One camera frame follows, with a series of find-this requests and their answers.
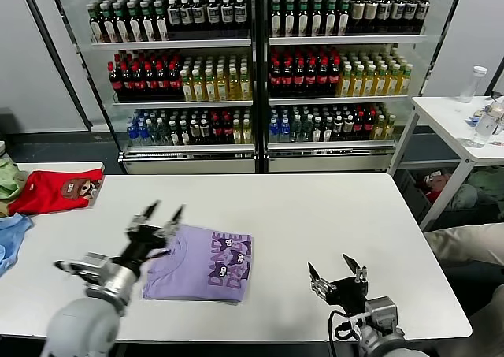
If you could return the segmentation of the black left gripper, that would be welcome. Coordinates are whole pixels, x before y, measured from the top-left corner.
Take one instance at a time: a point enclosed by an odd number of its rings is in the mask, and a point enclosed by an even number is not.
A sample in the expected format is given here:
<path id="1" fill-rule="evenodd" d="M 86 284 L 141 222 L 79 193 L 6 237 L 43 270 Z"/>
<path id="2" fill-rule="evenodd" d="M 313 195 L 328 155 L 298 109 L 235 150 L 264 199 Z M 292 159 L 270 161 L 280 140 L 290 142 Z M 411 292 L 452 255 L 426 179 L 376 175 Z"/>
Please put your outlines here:
<path id="1" fill-rule="evenodd" d="M 169 238 L 175 236 L 180 228 L 184 204 L 164 226 L 149 223 L 159 203 L 160 200 L 156 200 L 141 214 L 135 215 L 126 228 L 129 244 L 121 252 L 121 265 L 131 271 L 140 271 L 142 264 L 149 259 L 150 253 L 153 250 L 165 248 Z"/>

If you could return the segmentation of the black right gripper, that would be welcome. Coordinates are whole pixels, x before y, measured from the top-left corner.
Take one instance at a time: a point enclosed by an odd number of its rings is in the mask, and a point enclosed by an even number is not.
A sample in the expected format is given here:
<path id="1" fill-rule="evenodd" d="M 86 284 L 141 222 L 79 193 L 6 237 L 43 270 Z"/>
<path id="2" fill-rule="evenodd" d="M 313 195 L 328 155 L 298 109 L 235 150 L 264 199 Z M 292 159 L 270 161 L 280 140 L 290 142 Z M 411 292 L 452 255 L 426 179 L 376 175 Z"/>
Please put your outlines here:
<path id="1" fill-rule="evenodd" d="M 318 296 L 325 296 L 330 306 L 342 307 L 346 314 L 364 313 L 369 290 L 367 267 L 360 266 L 355 259 L 346 254 L 343 254 L 343 259 L 353 275 L 332 283 L 321 277 L 308 262 L 311 289 Z"/>

